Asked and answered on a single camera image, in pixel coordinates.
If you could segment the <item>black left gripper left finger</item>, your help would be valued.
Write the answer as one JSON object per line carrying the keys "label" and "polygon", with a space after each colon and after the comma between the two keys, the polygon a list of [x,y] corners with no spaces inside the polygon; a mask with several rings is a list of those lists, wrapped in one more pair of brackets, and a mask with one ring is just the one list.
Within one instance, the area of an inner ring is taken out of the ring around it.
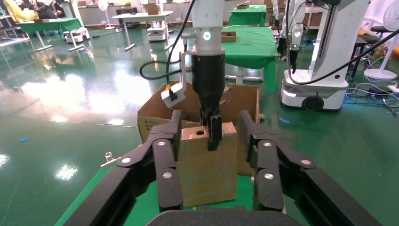
{"label": "black left gripper left finger", "polygon": [[138,196],[157,182],[159,211],[181,210],[183,195],[176,170],[182,112],[174,110],[168,123],[152,127],[146,142],[116,160],[66,226],[122,226]]}

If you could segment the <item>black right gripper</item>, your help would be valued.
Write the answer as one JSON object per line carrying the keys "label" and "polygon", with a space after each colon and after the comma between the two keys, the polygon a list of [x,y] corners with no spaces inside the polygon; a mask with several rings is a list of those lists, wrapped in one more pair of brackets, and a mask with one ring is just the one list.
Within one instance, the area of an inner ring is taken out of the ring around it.
{"label": "black right gripper", "polygon": [[192,87],[200,103],[201,125],[208,126],[208,150],[215,151],[222,140],[220,99],[225,87],[225,55],[192,55]]}

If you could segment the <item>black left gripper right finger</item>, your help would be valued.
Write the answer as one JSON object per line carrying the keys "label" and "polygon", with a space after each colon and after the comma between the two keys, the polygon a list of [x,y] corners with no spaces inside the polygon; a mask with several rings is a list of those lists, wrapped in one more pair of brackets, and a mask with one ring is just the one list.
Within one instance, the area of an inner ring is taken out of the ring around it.
{"label": "black left gripper right finger", "polygon": [[254,170],[253,208],[282,212],[293,199],[312,226],[377,226],[379,222],[315,161],[285,144],[272,128],[239,115],[239,138]]}

